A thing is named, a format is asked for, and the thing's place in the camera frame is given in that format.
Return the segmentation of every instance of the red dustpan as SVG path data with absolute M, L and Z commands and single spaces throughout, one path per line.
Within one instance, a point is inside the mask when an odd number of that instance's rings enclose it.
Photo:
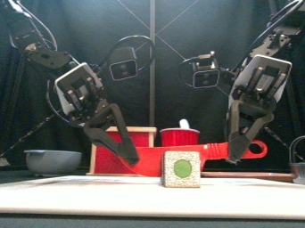
M 267 146 L 261 141 L 253 141 L 253 144 L 258 146 L 259 152 L 247 150 L 242 159 L 259 159 L 266 156 Z M 136 151 L 139 156 L 136 164 L 130 165 L 123 159 L 120 160 L 134 173 L 144 176 L 162 175 L 162 157 L 166 151 L 198 151 L 202 169 L 206 160 L 229 158 L 227 142 L 171 147 L 136 147 Z

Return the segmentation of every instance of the gray bowl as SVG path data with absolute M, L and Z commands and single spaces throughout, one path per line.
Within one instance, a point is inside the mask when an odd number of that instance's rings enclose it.
M 305 162 L 290 163 L 293 183 L 305 184 Z
M 73 151 L 24 151 L 27 168 L 35 175 L 56 176 L 71 174 L 81 162 L 81 154 Z

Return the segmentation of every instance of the red mug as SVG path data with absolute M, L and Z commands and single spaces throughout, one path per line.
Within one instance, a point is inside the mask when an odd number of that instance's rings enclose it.
M 199 131 L 184 128 L 166 128 L 160 131 L 162 146 L 186 146 L 196 145 Z

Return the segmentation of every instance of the black curtain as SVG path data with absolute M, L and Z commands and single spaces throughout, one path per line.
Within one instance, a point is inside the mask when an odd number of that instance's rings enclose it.
M 59 50 L 79 62 L 96 63 L 115 42 L 130 35 L 148 36 L 150 1 L 146 0 L 53 0 L 21 1 L 48 26 Z M 219 65 L 231 69 L 245 55 L 255 37 L 266 29 L 270 16 L 267 1 L 179 0 L 156 1 L 156 95 L 155 127 L 178 127 L 186 118 L 200 131 L 200 143 L 223 142 L 223 121 L 230 86 L 220 79 L 208 89 L 192 89 L 179 82 L 183 59 L 215 51 Z M 0 102 L 1 151 L 48 117 L 47 78 L 25 64 L 9 45 L 8 32 L 0 18 Z M 303 42 L 293 55 L 291 84 L 297 113 L 303 117 Z M 128 126 L 148 126 L 148 70 L 126 81 L 103 79 L 108 101 L 117 103 Z M 295 137 L 286 93 L 278 103 L 275 120 L 269 125 L 286 143 Z M 223 161 L 207 162 L 207 168 L 243 170 L 287 170 L 287 148 L 262 132 L 269 153 L 263 159 L 245 160 L 237 167 Z M 155 145 L 160 145 L 159 134 Z M 91 144 L 80 128 L 53 118 L 24 143 L 6 154 L 9 162 L 22 166 L 22 150 L 53 149 L 83 152 L 83 166 L 89 166 Z

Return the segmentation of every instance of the red wooden box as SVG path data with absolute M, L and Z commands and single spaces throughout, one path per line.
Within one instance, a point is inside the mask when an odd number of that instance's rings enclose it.
M 154 147 L 155 127 L 128 126 L 127 131 L 136 147 Z M 119 142 L 120 136 L 116 127 L 109 127 L 105 132 Z M 127 169 L 109 150 L 103 146 L 92 145 L 91 170 L 87 175 L 100 174 L 134 175 L 135 173 Z

